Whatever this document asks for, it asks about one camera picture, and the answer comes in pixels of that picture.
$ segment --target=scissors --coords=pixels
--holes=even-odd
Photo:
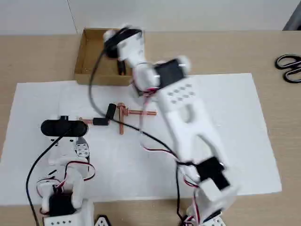
[[[290,62],[290,63],[285,64],[285,65],[281,65],[280,61],[283,60],[283,59],[292,59],[293,62]],[[291,70],[289,70],[289,71],[287,71],[283,74],[283,79],[286,82],[289,82],[289,83],[301,83],[301,79],[292,79],[292,78],[290,78],[290,76],[292,74],[296,74],[296,73],[301,72],[301,56],[298,56],[298,55],[295,55],[295,54],[282,55],[282,56],[280,56],[276,59],[275,67],[279,70],[290,68]]]

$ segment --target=black component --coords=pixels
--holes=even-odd
[[[71,202],[72,193],[56,193],[49,198],[49,215],[51,217],[75,213]]]
[[[221,209],[220,209],[220,210],[217,210],[216,212],[214,212],[213,214],[211,214],[209,217],[207,217],[207,218],[203,221],[203,223],[205,223],[205,222],[211,220],[212,218],[216,217],[217,215],[220,215],[221,212],[222,212]]]
[[[142,31],[139,29],[131,29],[128,27],[124,27],[120,29],[113,37],[108,39],[104,43],[104,49],[107,57],[109,58],[118,58],[118,51],[117,51],[117,45],[124,39],[127,39],[137,33],[140,33],[142,36]]]
[[[50,176],[51,174],[54,174],[55,172],[57,172],[56,169],[54,171],[51,171],[50,173],[48,173],[48,175]]]
[[[93,118],[93,125],[95,126],[108,126],[109,120],[106,118]]]
[[[105,218],[106,222],[108,223],[108,226],[111,226],[111,223],[110,223],[107,215],[98,215],[96,220],[95,220],[95,223],[98,221],[99,218]]]
[[[154,69],[157,74],[160,75],[160,88],[164,88],[185,77],[185,74],[182,68],[179,66],[177,59],[156,65]]]
[[[127,69],[126,69],[126,62],[117,60],[117,68],[118,68],[118,74],[119,75],[126,75]]]
[[[201,181],[211,178],[219,190],[228,187],[230,184],[222,174],[224,166],[216,157],[211,157],[196,166]]]
[[[69,121],[68,116],[62,116],[58,120],[45,120],[41,125],[41,131],[45,136],[82,137],[88,131],[88,126],[82,121]]]
[[[106,119],[113,119],[114,118],[114,114],[115,114],[115,111],[116,111],[116,105],[115,104],[109,104],[108,106],[108,110],[107,110],[107,113],[105,114],[105,118]]]

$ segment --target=open cardboard box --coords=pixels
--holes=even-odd
[[[86,28],[83,31],[74,78],[79,84],[89,84],[94,64],[103,49],[103,34],[108,29]],[[117,60],[103,56],[93,84],[103,86],[128,86],[132,78],[132,69],[127,65],[127,74],[119,75]]]

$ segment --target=wooden table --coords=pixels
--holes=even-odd
[[[0,36],[0,144],[16,83],[72,80],[79,40],[79,35]],[[301,33],[147,33],[146,52],[151,61],[187,55],[192,73],[253,74],[283,192],[239,197],[223,219],[228,226],[300,223],[301,85],[284,82],[274,60],[284,53],[301,54]],[[183,210],[189,204],[184,200]],[[107,214],[114,226],[175,226],[175,207],[175,200],[96,203],[95,215]],[[0,225],[32,226],[29,206],[0,207]]]

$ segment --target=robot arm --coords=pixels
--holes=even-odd
[[[169,132],[174,151],[180,162],[193,162],[182,166],[182,172],[198,185],[195,206],[188,214],[202,224],[219,215],[235,200],[239,184],[218,132],[212,124],[206,106],[194,86],[195,78],[186,77],[190,62],[185,56],[174,60],[150,64],[144,55],[143,33],[137,29],[123,29],[125,35],[108,31],[104,35],[107,53],[117,51],[119,60],[126,60],[133,68],[135,90],[147,91],[157,87],[155,94]]]

